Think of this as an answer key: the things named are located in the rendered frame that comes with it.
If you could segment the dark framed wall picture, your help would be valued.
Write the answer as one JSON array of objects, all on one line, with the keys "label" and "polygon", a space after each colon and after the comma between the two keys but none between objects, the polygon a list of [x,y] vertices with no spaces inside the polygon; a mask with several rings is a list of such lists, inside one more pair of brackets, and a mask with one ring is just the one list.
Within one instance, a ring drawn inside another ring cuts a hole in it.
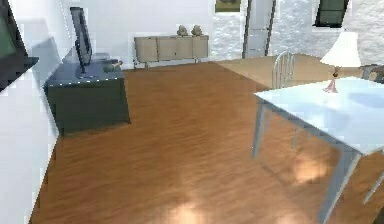
[{"label": "dark framed wall picture", "polygon": [[0,0],[0,92],[39,61],[29,56],[8,0]]}]

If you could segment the white dining table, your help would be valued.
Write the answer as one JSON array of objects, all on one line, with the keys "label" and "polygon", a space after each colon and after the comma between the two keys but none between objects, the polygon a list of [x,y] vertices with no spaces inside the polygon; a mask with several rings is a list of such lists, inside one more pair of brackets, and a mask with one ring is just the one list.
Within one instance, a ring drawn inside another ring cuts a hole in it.
[{"label": "white dining table", "polygon": [[257,92],[252,155],[259,151],[265,111],[270,110],[341,151],[318,213],[327,224],[359,160],[384,153],[384,84],[357,77],[335,81],[335,93],[324,81]]}]

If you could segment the white slatted chair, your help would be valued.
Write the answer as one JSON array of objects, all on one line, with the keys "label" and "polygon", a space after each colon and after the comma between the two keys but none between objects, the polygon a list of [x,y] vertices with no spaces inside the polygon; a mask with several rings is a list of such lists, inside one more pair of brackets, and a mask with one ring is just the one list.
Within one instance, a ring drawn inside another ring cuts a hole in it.
[{"label": "white slatted chair", "polygon": [[288,87],[294,79],[295,55],[284,51],[274,61],[272,68],[272,88]]}]

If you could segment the dark grey television cabinet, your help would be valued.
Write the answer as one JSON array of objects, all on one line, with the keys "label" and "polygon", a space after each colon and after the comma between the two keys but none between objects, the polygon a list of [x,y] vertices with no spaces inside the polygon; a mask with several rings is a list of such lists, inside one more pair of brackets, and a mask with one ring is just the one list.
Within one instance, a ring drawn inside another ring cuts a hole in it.
[{"label": "dark grey television cabinet", "polygon": [[79,63],[62,63],[44,83],[44,92],[62,136],[130,123],[125,76],[117,59],[92,61],[82,73]]}]

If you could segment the white shade table lamp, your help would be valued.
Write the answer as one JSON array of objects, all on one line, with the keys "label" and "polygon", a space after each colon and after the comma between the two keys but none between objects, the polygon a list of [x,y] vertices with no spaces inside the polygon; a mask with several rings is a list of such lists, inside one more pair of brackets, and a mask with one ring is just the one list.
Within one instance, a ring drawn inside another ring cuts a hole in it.
[{"label": "white shade table lamp", "polygon": [[361,66],[358,52],[358,34],[356,32],[342,32],[320,62],[334,67],[333,78],[323,91],[337,93],[336,78],[339,70],[344,67],[357,68]]}]

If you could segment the beige sideboard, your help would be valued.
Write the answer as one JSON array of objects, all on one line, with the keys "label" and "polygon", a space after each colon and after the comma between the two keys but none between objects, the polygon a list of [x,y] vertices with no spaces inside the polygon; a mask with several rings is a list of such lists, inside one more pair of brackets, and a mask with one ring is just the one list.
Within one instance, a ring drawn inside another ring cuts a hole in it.
[{"label": "beige sideboard", "polygon": [[145,68],[150,63],[161,61],[192,59],[199,63],[209,55],[209,36],[147,36],[135,37],[134,49],[136,57],[134,66],[143,63]]}]

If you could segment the white room door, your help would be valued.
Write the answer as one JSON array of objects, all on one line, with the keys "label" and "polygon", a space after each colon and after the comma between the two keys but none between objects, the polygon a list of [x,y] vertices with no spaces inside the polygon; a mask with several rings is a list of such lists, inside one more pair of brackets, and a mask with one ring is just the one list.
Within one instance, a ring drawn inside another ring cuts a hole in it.
[{"label": "white room door", "polygon": [[276,0],[247,0],[242,58],[267,56]]}]

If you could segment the grey chair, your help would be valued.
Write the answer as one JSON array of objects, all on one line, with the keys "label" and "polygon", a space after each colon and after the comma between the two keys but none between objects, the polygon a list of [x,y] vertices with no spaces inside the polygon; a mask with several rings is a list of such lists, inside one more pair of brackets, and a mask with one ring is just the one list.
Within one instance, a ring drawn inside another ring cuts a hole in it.
[{"label": "grey chair", "polygon": [[368,80],[372,73],[376,74],[375,82],[384,84],[384,65],[370,64],[362,66],[362,78]]}]

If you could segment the dark framed window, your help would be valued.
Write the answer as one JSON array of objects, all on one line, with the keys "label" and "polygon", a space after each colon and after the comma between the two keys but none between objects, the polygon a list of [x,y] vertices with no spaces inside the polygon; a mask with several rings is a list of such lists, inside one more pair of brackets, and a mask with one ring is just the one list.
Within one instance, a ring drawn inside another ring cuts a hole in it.
[{"label": "dark framed window", "polygon": [[314,27],[341,28],[349,0],[320,0]]}]

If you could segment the black flat television set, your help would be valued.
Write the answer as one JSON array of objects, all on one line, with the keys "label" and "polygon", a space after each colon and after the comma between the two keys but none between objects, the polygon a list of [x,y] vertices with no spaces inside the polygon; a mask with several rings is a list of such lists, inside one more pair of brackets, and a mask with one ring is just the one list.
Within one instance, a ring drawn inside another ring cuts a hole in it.
[{"label": "black flat television set", "polygon": [[86,67],[89,66],[91,62],[92,47],[89,39],[84,10],[81,7],[71,7],[70,12],[76,33],[75,48],[81,72],[85,73]]}]

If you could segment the olive framed wall picture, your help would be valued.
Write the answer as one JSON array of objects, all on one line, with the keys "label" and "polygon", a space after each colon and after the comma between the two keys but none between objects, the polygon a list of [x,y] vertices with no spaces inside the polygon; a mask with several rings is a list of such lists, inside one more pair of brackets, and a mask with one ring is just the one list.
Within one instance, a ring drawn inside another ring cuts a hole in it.
[{"label": "olive framed wall picture", "polygon": [[241,0],[216,0],[216,12],[239,12]]}]

